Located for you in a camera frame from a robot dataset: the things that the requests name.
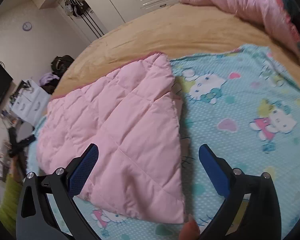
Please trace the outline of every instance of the pink quilt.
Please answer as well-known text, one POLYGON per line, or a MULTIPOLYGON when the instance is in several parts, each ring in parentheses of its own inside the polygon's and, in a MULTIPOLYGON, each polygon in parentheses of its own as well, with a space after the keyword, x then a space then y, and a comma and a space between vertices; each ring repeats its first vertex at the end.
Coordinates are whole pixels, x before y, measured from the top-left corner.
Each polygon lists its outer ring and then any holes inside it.
POLYGON ((300 34, 282 0, 178 0, 192 5, 215 5, 237 17, 264 25, 266 32, 293 51, 300 62, 300 34))
POLYGON ((38 139, 40 168, 66 167, 94 143, 99 159, 79 197, 129 217, 183 223, 173 82, 167 56, 154 53, 51 101, 38 139))

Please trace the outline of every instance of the light blue bedsheet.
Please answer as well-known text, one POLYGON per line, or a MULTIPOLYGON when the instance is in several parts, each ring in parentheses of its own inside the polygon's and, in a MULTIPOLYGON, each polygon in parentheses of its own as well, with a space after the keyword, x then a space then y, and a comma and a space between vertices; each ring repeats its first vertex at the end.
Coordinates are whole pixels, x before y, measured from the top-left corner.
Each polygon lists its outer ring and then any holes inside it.
MULTIPOLYGON (((300 217, 300 89, 265 47, 243 45, 233 52, 195 54, 171 64, 173 89, 184 98, 180 135, 187 213, 204 230, 224 200, 198 159, 199 147, 207 143, 233 168, 257 176, 271 174, 285 237, 300 217)), ((29 156, 35 156, 35 147, 30 147, 29 156)), ((61 229, 69 233, 49 199, 61 229)), ((75 202, 102 239, 178 239, 181 225, 126 218, 76 197, 75 202)))

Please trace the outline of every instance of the green clothing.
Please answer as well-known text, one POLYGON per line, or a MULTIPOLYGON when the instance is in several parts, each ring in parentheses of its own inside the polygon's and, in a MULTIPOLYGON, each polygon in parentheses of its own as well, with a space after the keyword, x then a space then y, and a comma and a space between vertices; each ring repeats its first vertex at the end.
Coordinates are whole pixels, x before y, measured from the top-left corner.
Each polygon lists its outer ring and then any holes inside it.
POLYGON ((22 185, 9 175, 6 182, 6 191, 0 205, 0 221, 13 236, 16 235, 16 218, 21 189, 22 185))

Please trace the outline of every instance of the drawer handle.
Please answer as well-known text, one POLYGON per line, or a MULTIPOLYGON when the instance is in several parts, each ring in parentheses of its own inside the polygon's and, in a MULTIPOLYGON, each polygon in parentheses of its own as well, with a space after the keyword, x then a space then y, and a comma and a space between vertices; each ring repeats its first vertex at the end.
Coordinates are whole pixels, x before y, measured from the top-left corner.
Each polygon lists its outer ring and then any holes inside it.
POLYGON ((38 102, 38 106, 37 106, 37 108, 36 109, 34 109, 34 111, 38 111, 39 110, 39 108, 40 108, 40 102, 38 102))

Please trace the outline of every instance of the black backpack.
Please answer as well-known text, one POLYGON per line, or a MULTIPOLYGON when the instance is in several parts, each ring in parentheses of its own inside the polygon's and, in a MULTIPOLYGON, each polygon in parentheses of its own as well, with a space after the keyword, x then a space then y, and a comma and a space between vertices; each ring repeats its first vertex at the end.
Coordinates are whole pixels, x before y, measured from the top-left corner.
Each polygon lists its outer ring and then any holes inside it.
POLYGON ((67 69, 70 67, 72 62, 74 62, 74 59, 69 55, 65 55, 63 57, 56 57, 51 62, 52 73, 61 78, 63 74, 67 71, 67 69))

